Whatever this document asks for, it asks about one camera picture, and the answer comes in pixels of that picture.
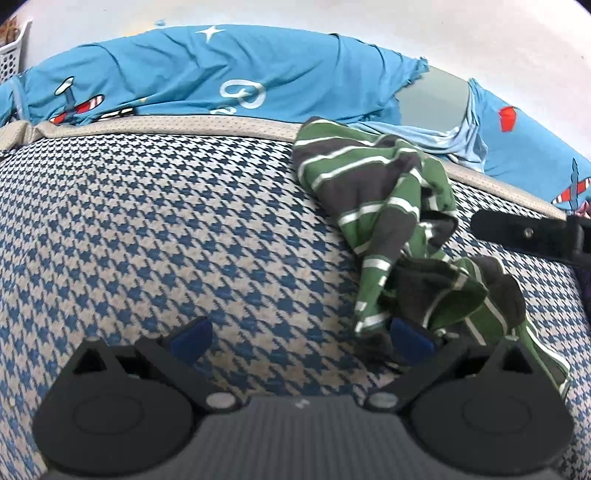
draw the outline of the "mattress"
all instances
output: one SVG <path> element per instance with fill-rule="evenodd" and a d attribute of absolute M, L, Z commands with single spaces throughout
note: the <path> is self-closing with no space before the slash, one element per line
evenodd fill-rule
<path fill-rule="evenodd" d="M 273 122 L 231 134 L 240 120 L 228 119 L 225 133 L 205 136 L 130 121 L 97 127 L 120 133 L 40 138 L 21 125 L 11 142 L 0 135 L 2 478 L 44 470 L 31 418 L 85 336 L 126 344 L 206 314 L 216 340 L 196 368 L 241 397 L 363 398 L 394 378 L 354 354 L 353 255 L 297 184 L 291 143 Z M 571 362 L 576 431 L 560 470 L 587 478 L 591 337 L 573 272 L 476 241 L 469 219 L 480 208 L 540 216 L 546 207 L 471 178 L 452 181 L 460 221 L 446 249 L 500 258 L 542 337 Z"/>

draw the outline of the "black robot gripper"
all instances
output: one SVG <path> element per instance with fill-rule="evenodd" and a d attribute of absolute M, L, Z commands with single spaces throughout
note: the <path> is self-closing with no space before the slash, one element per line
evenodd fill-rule
<path fill-rule="evenodd" d="M 573 421 L 515 339 L 451 340 L 362 406 L 337 395 L 243 403 L 191 365 L 187 345 L 203 353 L 209 343 L 192 342 L 210 329 L 200 319 L 132 346 L 84 341 L 34 417 L 43 479 L 560 478 L 552 467 Z"/>

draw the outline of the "light blue cloth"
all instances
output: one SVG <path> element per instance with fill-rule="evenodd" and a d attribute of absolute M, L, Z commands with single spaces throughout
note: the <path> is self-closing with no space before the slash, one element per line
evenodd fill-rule
<path fill-rule="evenodd" d="M 466 116 L 449 132 L 381 121 L 350 126 L 399 135 L 430 154 L 519 187 L 569 212 L 591 197 L 589 160 L 476 80 L 470 79 L 469 87 Z M 505 114 L 511 119 L 503 121 Z"/>
<path fill-rule="evenodd" d="M 392 125 L 384 122 L 356 122 L 350 127 L 373 134 L 394 134 L 403 137 L 421 150 L 441 158 L 449 157 L 472 170 L 484 172 L 487 146 L 479 135 L 480 123 L 472 88 L 468 96 L 466 115 L 462 123 L 449 132 L 437 132 L 420 127 Z"/>
<path fill-rule="evenodd" d="M 397 124 L 394 94 L 427 61 L 303 30 L 205 25 L 76 47 L 0 86 L 0 119 L 84 125 L 127 115 L 213 113 Z M 2 101 L 10 92 L 12 105 Z"/>

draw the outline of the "blue gripper pad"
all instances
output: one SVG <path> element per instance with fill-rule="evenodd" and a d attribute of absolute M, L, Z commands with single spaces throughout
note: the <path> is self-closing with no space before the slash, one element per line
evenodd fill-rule
<path fill-rule="evenodd" d="M 397 353 L 408 362 L 416 365 L 432 356 L 437 349 L 433 334 L 419 325 L 394 318 L 390 326 L 390 338 Z"/>
<path fill-rule="evenodd" d="M 181 362 L 192 366 L 213 342 L 213 326 L 209 319 L 200 317 L 175 330 L 163 340 L 165 347 Z"/>

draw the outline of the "white star print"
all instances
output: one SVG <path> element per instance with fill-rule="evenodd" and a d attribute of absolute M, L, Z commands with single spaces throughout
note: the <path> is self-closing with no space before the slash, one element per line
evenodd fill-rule
<path fill-rule="evenodd" d="M 209 40 L 211 39 L 211 37 L 213 37 L 214 34 L 216 33 L 220 33 L 220 32 L 225 32 L 226 30 L 222 29 L 222 30 L 218 30 L 216 28 L 216 25 L 212 25 L 211 27 L 209 27 L 207 30 L 200 30 L 198 32 L 195 33 L 205 33 L 205 43 L 209 43 Z"/>

